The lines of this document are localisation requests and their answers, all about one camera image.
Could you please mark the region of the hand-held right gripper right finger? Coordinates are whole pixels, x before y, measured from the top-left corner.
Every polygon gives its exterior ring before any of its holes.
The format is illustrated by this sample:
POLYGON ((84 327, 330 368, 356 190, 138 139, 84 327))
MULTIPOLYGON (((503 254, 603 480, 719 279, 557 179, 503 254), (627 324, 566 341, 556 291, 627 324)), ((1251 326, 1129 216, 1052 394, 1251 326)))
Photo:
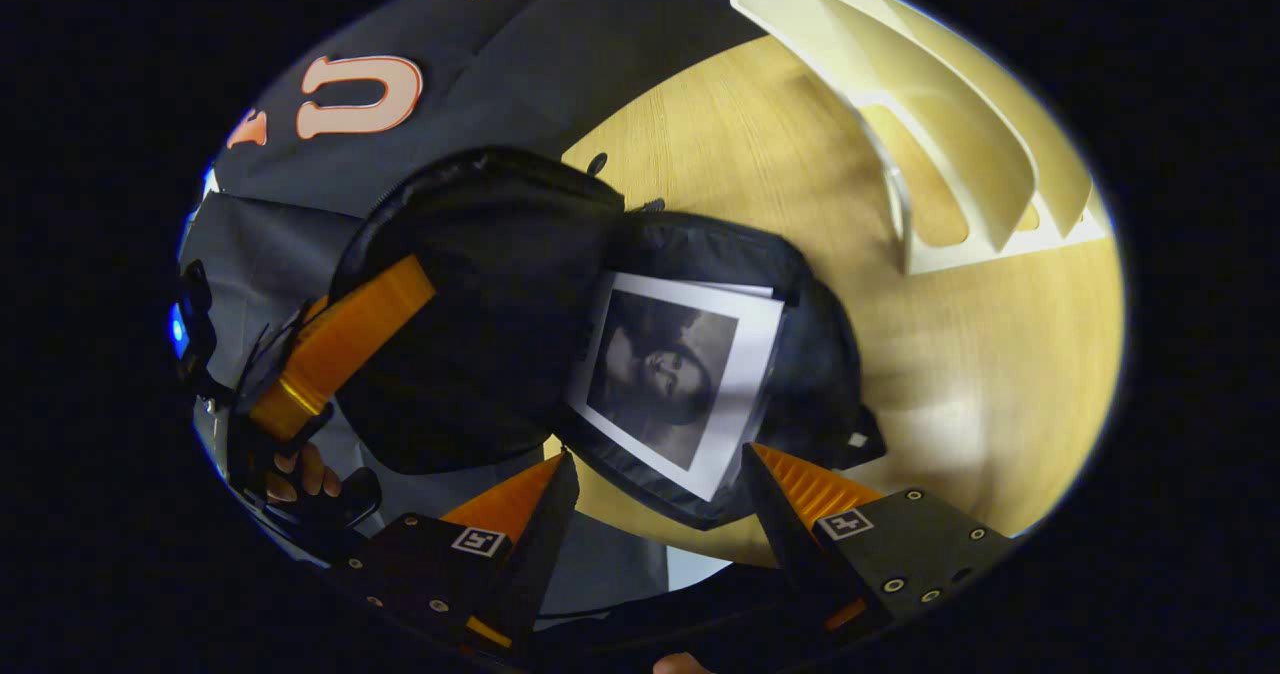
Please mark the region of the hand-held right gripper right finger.
POLYGON ((838 643, 940 607, 1015 550, 919 487, 878 492, 762 443, 742 446, 741 464, 797 616, 838 643))

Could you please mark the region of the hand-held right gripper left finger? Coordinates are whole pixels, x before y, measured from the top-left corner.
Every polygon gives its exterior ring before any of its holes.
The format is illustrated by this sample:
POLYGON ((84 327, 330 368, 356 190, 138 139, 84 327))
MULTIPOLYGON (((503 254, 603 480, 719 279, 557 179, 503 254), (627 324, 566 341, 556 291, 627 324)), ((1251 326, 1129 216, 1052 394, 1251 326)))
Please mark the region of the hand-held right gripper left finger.
POLYGON ((561 451, 442 518, 399 515, 335 558, 335 587, 431 645, 525 655, 579 491, 561 451))

